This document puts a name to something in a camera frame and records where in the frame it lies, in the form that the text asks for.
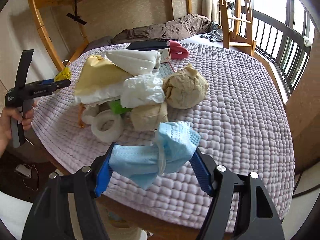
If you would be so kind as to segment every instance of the pink object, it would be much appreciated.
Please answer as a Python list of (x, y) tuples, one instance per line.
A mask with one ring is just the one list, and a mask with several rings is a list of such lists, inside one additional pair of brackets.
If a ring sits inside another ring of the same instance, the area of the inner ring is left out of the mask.
[(170, 46), (171, 59), (184, 59), (189, 56), (189, 51), (182, 47), (179, 42), (167, 41), (167, 45)]

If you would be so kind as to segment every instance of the pillow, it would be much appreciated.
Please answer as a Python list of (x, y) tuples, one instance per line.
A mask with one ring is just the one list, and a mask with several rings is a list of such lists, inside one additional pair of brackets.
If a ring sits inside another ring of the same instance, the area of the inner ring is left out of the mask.
[(91, 41), (88, 44), (88, 46), (85, 48), (83, 53), (86, 53), (87, 51), (92, 50), (92, 49), (97, 49), (97, 48), (101, 48), (104, 46), (109, 46), (111, 44), (111, 39), (112, 39), (111, 36), (105, 36), (105, 37), (102, 37), (102, 38), (97, 39), (95, 41)]

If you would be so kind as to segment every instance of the black notebook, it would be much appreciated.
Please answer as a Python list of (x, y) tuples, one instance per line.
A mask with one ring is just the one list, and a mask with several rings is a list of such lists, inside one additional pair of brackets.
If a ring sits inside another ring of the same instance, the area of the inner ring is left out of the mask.
[(150, 41), (135, 41), (132, 42), (126, 49), (134, 50), (157, 50), (169, 48), (169, 40), (150, 40)]

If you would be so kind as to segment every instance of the wooden ladder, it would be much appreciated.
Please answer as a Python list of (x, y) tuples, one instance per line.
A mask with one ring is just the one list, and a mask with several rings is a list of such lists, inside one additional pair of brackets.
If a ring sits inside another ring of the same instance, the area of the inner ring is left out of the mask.
[[(228, 16), (228, 8), (226, 0), (219, 0), (221, 11), (221, 25), (223, 33), (223, 47), (229, 49), (230, 46), (242, 47), (242, 51), (253, 56), (255, 49), (255, 41), (252, 39), (252, 10), (250, 0), (244, 0), (246, 20), (241, 19), (241, 0), (236, 0), (234, 17)], [(229, 30), (229, 19), (234, 20), (233, 31)], [(245, 22), (246, 37), (238, 35), (240, 22)]]

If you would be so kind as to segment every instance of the white tape roll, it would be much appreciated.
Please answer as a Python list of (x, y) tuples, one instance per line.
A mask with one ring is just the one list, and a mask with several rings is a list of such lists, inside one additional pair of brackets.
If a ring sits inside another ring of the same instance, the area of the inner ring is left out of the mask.
[[(112, 126), (108, 130), (103, 127), (108, 121), (113, 121)], [(117, 140), (122, 134), (124, 124), (119, 114), (112, 113), (111, 110), (106, 110), (99, 113), (92, 121), (91, 131), (102, 142), (111, 143)]]
[(93, 119), (97, 116), (99, 112), (99, 106), (96, 105), (95, 107), (86, 106), (86, 109), (83, 110), (81, 120), (86, 124), (92, 124)]

